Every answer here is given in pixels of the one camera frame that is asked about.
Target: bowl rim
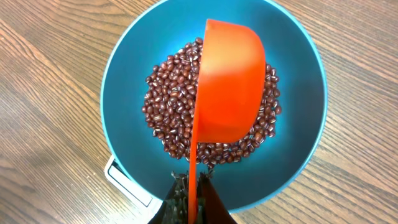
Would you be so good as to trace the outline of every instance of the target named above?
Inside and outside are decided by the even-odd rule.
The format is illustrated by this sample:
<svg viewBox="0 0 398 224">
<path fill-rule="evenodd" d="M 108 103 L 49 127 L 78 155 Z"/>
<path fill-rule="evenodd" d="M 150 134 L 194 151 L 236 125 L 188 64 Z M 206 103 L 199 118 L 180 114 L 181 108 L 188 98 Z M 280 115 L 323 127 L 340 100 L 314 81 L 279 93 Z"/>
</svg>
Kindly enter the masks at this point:
<svg viewBox="0 0 398 224">
<path fill-rule="evenodd" d="M 135 179 L 129 174 L 129 172 L 127 172 L 127 170 L 124 168 L 124 166 L 120 163 L 118 157 L 116 156 L 116 153 L 112 147 L 111 141 L 109 140 L 109 136 L 108 136 L 108 132 L 106 130 L 106 125 L 105 125 L 105 120 L 104 120 L 104 108 L 103 108 L 103 96 L 104 96 L 104 86 L 105 86 L 105 80 L 106 80 L 106 75 L 108 74 L 108 69 L 109 66 L 112 62 L 113 59 L 113 55 L 115 54 L 116 50 L 119 47 L 119 44 L 123 41 L 124 37 L 127 35 L 127 33 L 130 31 L 130 29 L 142 18 L 144 17 L 148 12 L 150 12 L 151 10 L 153 10 L 155 7 L 159 6 L 160 4 L 166 2 L 166 1 L 173 1 L 173 0 L 161 0 L 157 3 L 155 3 L 154 5 L 152 5 L 151 7 L 149 7 L 147 10 L 145 10 L 140 16 L 138 16 L 130 25 L 129 27 L 123 32 L 123 34 L 120 36 L 118 42 L 116 43 L 116 45 L 114 46 L 111 55 L 109 56 L 109 59 L 106 63 L 106 67 L 104 70 L 104 74 L 103 74 L 103 79 L 102 79 L 102 83 L 101 83 L 101 95 L 100 95 L 100 110 L 101 110 L 101 123 L 102 123 L 102 127 L 103 127 L 103 131 L 104 131 L 104 135 L 105 135 L 105 139 L 106 139 L 106 143 L 108 144 L 112 154 L 114 155 L 114 158 L 116 159 L 116 162 L 120 165 L 120 167 L 122 168 L 123 172 L 132 180 L 135 181 Z M 328 84 L 327 84 L 327 78 L 326 78 L 326 72 L 325 72 L 325 68 L 323 66 L 322 63 L 322 59 L 321 56 L 319 54 L 319 51 L 317 49 L 317 46 L 315 45 L 313 39 L 311 38 L 310 34 L 307 32 L 307 30 L 304 28 L 304 26 L 287 10 L 285 9 L 283 6 L 281 6 L 280 4 L 277 4 L 276 2 L 272 1 L 272 0 L 263 0 L 267 3 L 269 3 L 271 6 L 274 6 L 276 9 L 280 10 L 281 12 L 283 12 L 290 20 L 292 20 L 295 25 L 301 30 L 301 32 L 304 34 L 304 36 L 307 38 L 308 43 L 310 44 L 313 53 L 315 54 L 316 58 L 317 58 L 317 62 L 318 62 L 318 66 L 319 69 L 321 71 L 321 76 L 322 76 L 322 84 L 323 84 L 323 114 L 322 114 L 322 123 L 320 125 L 319 131 L 318 131 L 318 135 L 317 138 L 312 146 L 312 149 L 310 151 L 310 153 L 308 154 L 306 160 L 303 162 L 303 164 L 298 168 L 298 170 L 283 184 L 281 185 L 278 189 L 274 190 L 273 193 L 265 196 L 264 198 L 260 198 L 259 200 L 257 200 L 256 202 L 250 203 L 248 205 L 239 207 L 239 208 L 235 208 L 235 209 L 231 209 L 228 210 L 230 213 L 236 213 L 236 212 L 242 212 L 244 210 L 250 209 L 250 208 L 254 208 L 255 206 L 258 206 L 266 201 L 268 201 L 270 198 L 276 196 L 278 193 L 280 193 L 281 191 L 283 191 L 288 185 L 290 185 L 299 175 L 300 173 L 304 170 L 305 166 L 309 163 L 310 159 L 312 158 L 315 150 L 317 149 L 319 142 L 321 140 L 321 136 L 323 134 L 323 131 L 325 129 L 325 123 L 326 123 L 326 116 L 327 116 L 327 111 L 328 111 Z M 156 197 L 155 195 L 152 195 L 150 192 L 148 192 L 152 197 L 157 198 L 159 200 L 162 200 L 158 197 Z"/>
</svg>

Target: wooden surface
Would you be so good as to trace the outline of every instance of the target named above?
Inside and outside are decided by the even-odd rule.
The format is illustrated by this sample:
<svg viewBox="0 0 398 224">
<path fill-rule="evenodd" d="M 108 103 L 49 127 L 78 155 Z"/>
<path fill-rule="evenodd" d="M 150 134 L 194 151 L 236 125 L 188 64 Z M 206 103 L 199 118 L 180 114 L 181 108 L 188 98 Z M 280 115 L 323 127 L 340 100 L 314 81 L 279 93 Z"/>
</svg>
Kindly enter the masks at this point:
<svg viewBox="0 0 398 224">
<path fill-rule="evenodd" d="M 239 223 L 398 223 L 398 1 L 279 0 L 307 28 L 329 111 L 309 165 Z M 103 70 L 152 0 L 0 0 L 0 223 L 134 223 L 107 182 Z"/>
</svg>

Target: teal bowl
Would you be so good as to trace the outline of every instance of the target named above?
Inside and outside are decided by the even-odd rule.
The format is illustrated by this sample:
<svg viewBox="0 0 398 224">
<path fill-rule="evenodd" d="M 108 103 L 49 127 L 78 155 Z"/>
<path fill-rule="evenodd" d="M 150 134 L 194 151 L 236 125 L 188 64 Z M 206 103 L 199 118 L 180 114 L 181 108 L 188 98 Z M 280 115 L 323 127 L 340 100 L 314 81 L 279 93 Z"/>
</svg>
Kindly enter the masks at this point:
<svg viewBox="0 0 398 224">
<path fill-rule="evenodd" d="M 212 183 L 230 212 L 258 205 L 288 186 L 304 169 L 322 135 L 327 111 L 326 75 L 303 26 L 268 0 L 167 0 L 146 10 L 124 32 L 106 65 L 101 117 L 106 140 L 129 178 L 164 199 L 170 175 L 186 173 L 152 137 L 141 107 L 152 67 L 187 42 L 203 37 L 206 19 L 241 24 L 262 40 L 267 62 L 277 69 L 282 114 L 276 136 L 240 163 L 215 167 Z M 206 170 L 203 164 L 198 172 Z"/>
</svg>

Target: wood grain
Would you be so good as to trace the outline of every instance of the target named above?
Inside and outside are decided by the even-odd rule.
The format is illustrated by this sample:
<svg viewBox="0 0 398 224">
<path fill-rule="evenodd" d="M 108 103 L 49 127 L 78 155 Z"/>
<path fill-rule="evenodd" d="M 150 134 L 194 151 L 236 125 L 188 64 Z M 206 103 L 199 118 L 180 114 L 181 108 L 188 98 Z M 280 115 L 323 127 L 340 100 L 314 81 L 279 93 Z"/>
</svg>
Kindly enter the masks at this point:
<svg viewBox="0 0 398 224">
<path fill-rule="evenodd" d="M 238 223 L 398 223 L 398 1 L 278 0 L 325 64 L 329 110 L 302 174 Z M 134 223 L 109 184 L 102 73 L 152 0 L 2 0 L 0 223 Z"/>
</svg>

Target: scoop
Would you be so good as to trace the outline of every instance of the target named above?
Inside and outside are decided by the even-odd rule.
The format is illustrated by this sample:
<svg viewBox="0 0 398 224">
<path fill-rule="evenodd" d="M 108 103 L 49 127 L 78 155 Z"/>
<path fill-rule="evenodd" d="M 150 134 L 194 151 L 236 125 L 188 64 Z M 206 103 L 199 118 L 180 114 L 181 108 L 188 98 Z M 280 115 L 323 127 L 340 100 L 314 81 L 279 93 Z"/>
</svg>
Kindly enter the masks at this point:
<svg viewBox="0 0 398 224">
<path fill-rule="evenodd" d="M 197 216 L 197 143 L 231 143 L 249 132 L 261 104 L 265 74 L 266 56 L 256 33 L 207 20 L 191 139 L 189 224 Z"/>
</svg>

